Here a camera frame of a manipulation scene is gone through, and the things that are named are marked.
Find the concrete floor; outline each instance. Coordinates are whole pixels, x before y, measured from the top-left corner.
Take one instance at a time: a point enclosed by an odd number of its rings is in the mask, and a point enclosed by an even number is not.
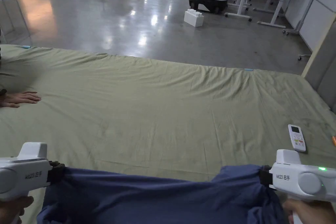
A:
[[[184,23],[188,0],[18,0],[31,38],[14,2],[7,1],[16,32],[10,44],[56,47],[152,59],[302,73],[309,49],[300,37],[285,36],[278,28],[257,24],[271,14],[249,10],[253,21],[205,13],[202,27]],[[262,6],[265,0],[252,0]],[[236,12],[233,7],[229,12]],[[0,4],[0,23],[11,29]]]

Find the remote control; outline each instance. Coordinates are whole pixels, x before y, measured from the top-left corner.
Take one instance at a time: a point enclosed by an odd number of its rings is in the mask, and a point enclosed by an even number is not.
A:
[[[294,150],[297,152],[305,152],[306,143],[301,128],[299,126],[289,124],[288,130]]]

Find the navy blue shirt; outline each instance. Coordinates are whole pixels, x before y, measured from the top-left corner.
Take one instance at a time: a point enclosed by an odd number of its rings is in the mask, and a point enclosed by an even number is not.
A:
[[[225,166],[210,182],[66,168],[46,188],[37,223],[282,224],[277,195],[260,166]]]

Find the white stool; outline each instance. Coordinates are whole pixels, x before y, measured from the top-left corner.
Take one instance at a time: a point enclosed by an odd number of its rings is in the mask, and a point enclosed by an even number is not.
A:
[[[10,14],[9,14],[9,12],[8,12],[7,7],[6,7],[5,0],[0,0],[0,2],[2,2],[3,6],[4,6],[4,8],[5,8],[6,14],[7,14],[7,16],[8,16],[9,19],[10,19],[10,24],[11,24],[11,26],[12,26],[12,28],[13,28],[10,32],[12,32],[12,31],[15,30],[15,28],[14,28],[14,25],[13,25],[13,22],[12,22],[12,19],[11,19],[11,16],[10,16]],[[23,21],[24,21],[24,23],[25,23],[27,32],[28,32],[28,34],[29,34],[29,36],[30,36],[30,32],[29,32],[29,29],[28,29],[28,26],[27,26],[25,17],[23,16],[23,13],[22,13],[22,11],[21,11],[19,2],[18,2],[17,0],[15,0],[15,2],[16,2],[16,4],[17,4],[18,8],[19,8],[21,17],[22,17],[22,19],[23,19]],[[1,24],[0,24],[0,38],[1,38],[1,37],[2,37],[2,40],[4,41],[4,43],[6,44],[5,34],[3,33],[3,30],[1,29]]]

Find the hand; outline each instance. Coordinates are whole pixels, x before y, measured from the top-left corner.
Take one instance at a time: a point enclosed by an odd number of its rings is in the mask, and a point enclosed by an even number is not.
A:
[[[336,214],[330,202],[287,199],[283,204],[287,210],[289,222],[293,224],[293,212],[296,212],[303,224],[335,224]]]
[[[19,103],[37,103],[41,97],[34,91],[26,91],[16,94],[5,94],[0,96],[0,107],[20,107]]]
[[[21,197],[13,201],[0,201],[0,223],[11,224],[16,215],[24,215],[24,208],[29,207],[33,203],[33,197]]]

